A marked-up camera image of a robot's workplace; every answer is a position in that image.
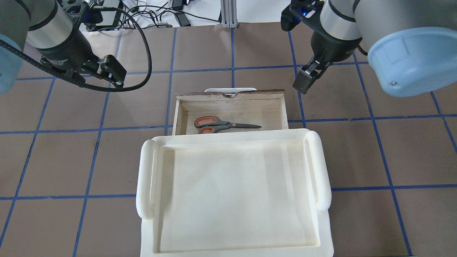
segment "wooden edge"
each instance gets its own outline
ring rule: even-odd
[[[266,90],[252,90],[252,91],[240,91],[236,92],[239,94],[283,94],[284,89],[266,89]],[[193,92],[193,93],[176,93],[175,96],[211,96],[211,95],[224,95],[221,92]]]

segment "metal post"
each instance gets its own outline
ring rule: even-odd
[[[236,18],[236,0],[221,0],[221,18],[223,28],[238,27]]]

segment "scissors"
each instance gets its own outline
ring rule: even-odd
[[[242,124],[242,123],[231,123],[228,121],[220,120],[215,116],[204,116],[195,120],[194,126],[199,130],[199,134],[205,133],[217,133],[221,130],[231,129],[231,128],[240,128],[240,129],[259,129],[262,126],[252,125],[252,124]]]

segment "scissor blade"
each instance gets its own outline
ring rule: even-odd
[[[262,126],[253,125],[253,124],[243,124],[243,123],[231,123],[232,128],[240,128],[240,129],[260,129]]]

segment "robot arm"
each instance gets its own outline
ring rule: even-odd
[[[90,74],[122,88],[127,71],[112,55],[99,58],[79,31],[83,19],[99,19],[82,0],[2,0],[0,1],[0,39],[18,50],[25,41],[42,55],[41,64],[73,81],[85,82]],[[0,93],[14,84],[22,60],[0,48],[7,59],[0,65]]]
[[[457,81],[454,0],[292,0],[281,26],[314,30],[314,56],[293,87],[306,93],[333,62],[350,57],[362,38],[368,61],[392,96],[414,96]]]

